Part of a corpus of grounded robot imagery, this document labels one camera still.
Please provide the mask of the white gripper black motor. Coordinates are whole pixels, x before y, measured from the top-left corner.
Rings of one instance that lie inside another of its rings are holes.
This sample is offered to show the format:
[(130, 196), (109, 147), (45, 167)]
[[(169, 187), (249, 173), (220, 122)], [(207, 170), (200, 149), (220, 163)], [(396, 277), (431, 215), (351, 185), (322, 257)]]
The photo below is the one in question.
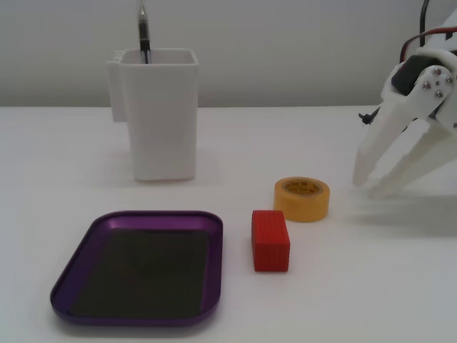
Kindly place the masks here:
[(428, 130), (371, 190), (384, 199), (456, 160), (456, 54), (420, 48), (394, 69), (381, 92), (383, 102), (358, 148), (353, 184), (362, 186), (378, 160), (413, 119), (429, 119)]

